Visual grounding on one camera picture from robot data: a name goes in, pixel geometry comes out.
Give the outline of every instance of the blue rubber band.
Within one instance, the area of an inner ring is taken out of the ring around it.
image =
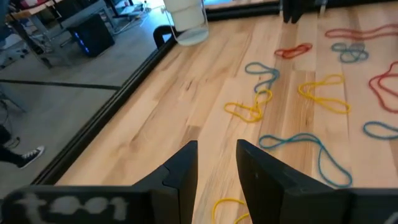
[[[340,62],[355,63],[369,58],[369,53],[365,51],[364,43],[353,43],[349,47],[345,43],[335,43],[331,47],[334,52],[340,53]]]
[[[273,144],[273,145],[270,145],[270,146],[265,146],[262,143],[262,141],[265,140],[265,139],[273,139],[273,140],[276,140],[276,141],[279,141],[279,142],[277,144]],[[319,170],[319,173],[322,176],[322,178],[328,184],[330,184],[330,185],[332,185],[334,187],[339,187],[339,188],[350,187],[352,185],[353,177],[351,176],[351,174],[335,161],[335,159],[331,156],[331,154],[328,152],[326,147],[322,144],[321,140],[319,140],[313,134],[310,134],[310,133],[299,133],[299,134],[296,134],[295,136],[292,136],[291,138],[288,138],[288,139],[282,139],[282,138],[275,137],[275,136],[273,136],[271,134],[266,134],[266,135],[264,135],[264,136],[259,138],[259,145],[263,149],[275,150],[278,146],[281,146],[283,144],[292,143],[292,142],[302,142],[302,141],[314,142],[314,143],[319,145],[318,170]],[[333,163],[333,165],[335,165],[335,167],[337,169],[339,169],[348,178],[348,183],[347,184],[337,184],[336,182],[334,182],[334,181],[330,180],[329,178],[327,178],[326,175],[322,172],[322,168],[321,168],[321,153],[322,152],[325,152],[326,155],[328,156],[329,160]]]
[[[263,70],[260,71],[253,71],[250,70],[250,67],[252,66],[260,66],[261,68],[263,68]],[[256,86],[254,86],[254,92],[257,93],[259,90],[258,88],[262,85],[268,84],[268,89],[271,89],[272,84],[279,78],[279,71],[276,68],[270,68],[267,65],[264,65],[261,62],[251,62],[249,64],[247,64],[244,68],[244,70],[251,75],[263,75],[263,74],[271,74],[272,78],[263,81],[263,82],[259,82]]]
[[[369,126],[369,125],[380,126],[380,127],[385,128],[385,129],[387,129],[387,130],[396,132],[397,134],[396,134],[396,135],[387,135],[387,136],[381,136],[381,135],[378,135],[378,134],[373,134],[373,133],[371,133],[371,132],[368,130],[368,126]],[[364,132],[366,135],[368,135],[369,137],[372,137],[372,138],[375,138],[375,139],[378,139],[378,140],[393,140],[393,139],[398,139],[398,128],[393,127],[393,126],[390,126],[390,125],[388,125],[388,124],[386,124],[386,123],[383,123],[383,122],[380,122],[380,121],[369,121],[369,122],[366,122],[366,123],[363,125],[363,132]]]

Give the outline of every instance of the table leg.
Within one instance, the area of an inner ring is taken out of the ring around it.
[[[48,37],[47,33],[48,30],[47,28],[43,25],[42,21],[37,16],[32,16],[30,18],[32,21],[33,25],[36,26],[37,30],[43,35],[45,38],[45,41],[47,41],[51,47],[54,49],[54,52],[62,58],[62,60],[67,64],[67,65],[73,65],[69,58],[67,57],[66,53],[64,50],[61,49],[61,47],[58,45],[58,43],[54,40],[52,40],[50,37]]]
[[[19,21],[11,21],[9,22],[11,25],[12,29],[16,34],[19,35],[20,38],[22,38],[26,45],[30,48],[30,52],[33,53],[40,62],[42,62],[47,68],[51,68],[52,65],[50,63],[45,63],[45,60],[42,59],[40,56],[41,54],[44,53],[44,50],[39,47],[28,35],[24,27],[19,23]]]
[[[111,16],[111,13],[109,12],[108,8],[105,6],[103,8],[104,13],[106,15],[106,19],[108,20],[108,22],[111,24],[112,28],[113,28],[113,32],[116,32],[116,24],[113,21],[113,18]]]

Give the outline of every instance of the wooden surface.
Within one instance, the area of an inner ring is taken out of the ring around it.
[[[37,7],[33,7],[31,9],[25,9],[22,10],[21,12],[13,12],[12,16],[14,16],[15,19],[25,19],[25,18],[29,18],[30,16],[33,16],[41,11],[43,11],[44,9],[46,9],[47,7],[53,6],[54,2],[48,1],[44,4],[41,4]],[[13,20],[13,18],[10,15],[6,16],[6,22]]]
[[[230,2],[223,2],[219,4],[207,4],[206,8],[207,9],[219,9],[222,7],[231,7],[231,6],[242,6],[242,5],[247,5],[247,4],[255,4],[255,3],[261,3],[261,2],[272,2],[275,0],[231,0]]]
[[[333,9],[321,18],[306,14],[296,25],[283,24],[277,16],[210,23],[209,39],[193,47],[174,47],[58,184],[131,185],[186,142],[197,139],[199,175],[193,223],[210,223],[217,200],[244,198],[236,168],[237,139],[257,145],[263,134],[288,138],[310,132],[352,173],[354,187],[398,187],[398,141],[371,139],[361,130],[370,120],[398,126],[397,115],[381,109],[367,86],[371,77],[398,59],[397,37],[365,41],[369,59],[349,65],[341,64],[330,46],[350,41],[324,37],[326,30],[336,27],[370,29],[398,22],[397,10],[398,3]],[[313,49],[293,60],[274,57],[275,49],[302,42],[312,43]],[[272,87],[274,97],[264,108],[264,119],[247,124],[226,113],[223,105],[228,101],[252,104],[253,86],[267,79],[244,72],[252,61],[278,68],[281,76]],[[332,113],[297,93],[299,84],[332,73],[343,73],[345,84],[323,87],[316,95],[346,100],[352,106],[349,115]],[[386,83],[389,87],[397,84],[394,79]],[[398,107],[396,99],[387,100]],[[292,144],[271,154],[323,181],[317,171],[318,148],[313,144]],[[331,179],[345,182],[328,160],[323,161],[323,168]],[[233,223],[246,210],[236,203],[222,204],[217,223]]]

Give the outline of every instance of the light wood plank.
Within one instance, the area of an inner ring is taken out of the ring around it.
[[[308,14],[298,24],[283,24],[278,16],[210,23],[209,39],[191,47],[174,47],[58,184],[131,185],[187,141],[198,139],[193,223],[210,223],[211,208],[218,199],[244,199],[236,168],[237,139],[258,145],[263,134],[289,138],[309,132],[351,171],[354,187],[398,187],[398,144],[371,139],[361,129],[369,120],[398,126],[396,116],[380,108],[367,86],[371,77],[386,71],[398,58],[397,37],[365,41],[369,60],[352,65],[341,64],[338,53],[330,50],[335,42],[351,41],[324,37],[326,30],[336,27],[370,29],[396,22],[389,9],[397,9],[398,3],[387,5],[327,10],[324,17]],[[301,42],[311,42],[312,51],[293,60],[274,56],[276,49]],[[272,101],[262,108],[263,120],[247,124],[226,113],[223,106],[228,101],[253,104],[254,85],[269,76],[246,74],[244,67],[252,61],[279,69],[280,78],[272,87]],[[320,81],[332,73],[344,74],[345,83],[323,86],[315,94],[347,101],[352,106],[349,115],[335,114],[297,93],[301,83]],[[324,182],[317,168],[317,145],[289,144],[269,153]],[[345,183],[346,178],[322,159],[327,176]],[[235,203],[222,205],[217,223],[232,223],[245,211]]]

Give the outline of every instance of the concrete floor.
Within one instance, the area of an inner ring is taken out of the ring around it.
[[[160,9],[155,9],[138,25],[117,35],[116,44],[97,58],[85,58],[73,44],[68,47],[75,63],[72,68],[47,69],[30,54],[1,70],[0,79],[121,86],[155,50],[152,33],[162,24],[167,24],[167,19]],[[62,86],[2,85],[11,88],[29,109],[22,113],[9,103],[12,132],[15,138],[21,139],[12,151],[22,154],[39,145],[44,145],[46,151],[23,170],[0,162],[0,198],[30,184],[115,92]],[[0,110],[0,121],[5,116],[5,111]]]

